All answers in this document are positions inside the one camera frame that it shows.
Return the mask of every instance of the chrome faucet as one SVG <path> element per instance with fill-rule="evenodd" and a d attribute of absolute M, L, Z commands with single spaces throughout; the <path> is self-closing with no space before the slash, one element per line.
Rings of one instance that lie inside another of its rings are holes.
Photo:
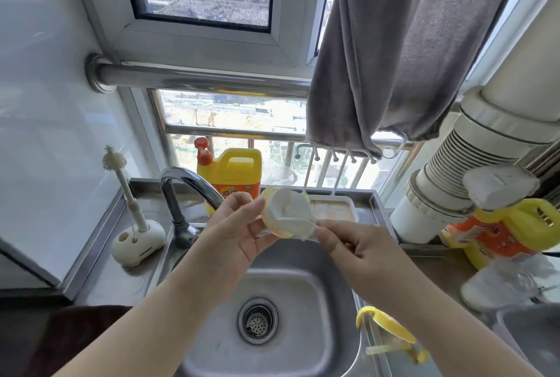
<path fill-rule="evenodd" d="M 217 210 L 223 203 L 223 197 L 210 182 L 183 167 L 170 166 L 161 173 L 160 188 L 171 213 L 175 244 L 182 249 L 190 249 L 200 231 L 189 224 L 183 212 L 181 212 L 177 195 L 173 189 L 173 180 L 185 182 L 186 185 L 204 197 L 214 210 Z"/>

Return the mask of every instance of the drain strainer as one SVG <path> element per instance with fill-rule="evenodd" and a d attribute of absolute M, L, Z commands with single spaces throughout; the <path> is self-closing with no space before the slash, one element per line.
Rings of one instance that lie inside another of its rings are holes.
<path fill-rule="evenodd" d="M 239 311 L 237 325 L 242 338 L 253 345 L 262 345 L 276 333 L 278 312 L 267 299 L 251 299 Z"/>

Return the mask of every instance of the person's right arm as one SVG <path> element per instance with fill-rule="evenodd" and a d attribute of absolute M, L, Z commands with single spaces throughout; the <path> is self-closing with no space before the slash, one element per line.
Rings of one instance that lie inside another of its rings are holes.
<path fill-rule="evenodd" d="M 542 377 L 432 283 L 387 229 L 348 221 L 318 224 L 315 236 L 354 291 L 408 328 L 443 375 Z"/>

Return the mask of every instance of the yellow detergent bottle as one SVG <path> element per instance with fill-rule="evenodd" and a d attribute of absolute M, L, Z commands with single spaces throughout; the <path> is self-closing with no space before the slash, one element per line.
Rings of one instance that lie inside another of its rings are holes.
<path fill-rule="evenodd" d="M 560 243 L 560 212 L 544 199 L 524 199 L 497 211 L 475 210 L 460 224 L 449 224 L 452 244 L 476 242 L 489 258 L 523 260 Z"/>
<path fill-rule="evenodd" d="M 208 140 L 194 140 L 198 149 L 197 174 L 210 182 L 225 198 L 244 191 L 256 199 L 260 194 L 263 158 L 256 148 L 228 148 L 217 159 L 207 150 Z"/>

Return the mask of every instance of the sink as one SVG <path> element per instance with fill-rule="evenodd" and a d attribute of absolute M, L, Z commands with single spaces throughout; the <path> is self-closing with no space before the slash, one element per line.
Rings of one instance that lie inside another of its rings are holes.
<path fill-rule="evenodd" d="M 283 239 L 212 312 L 178 374 L 340 376 L 360 349 L 355 319 L 354 293 L 321 246 Z"/>

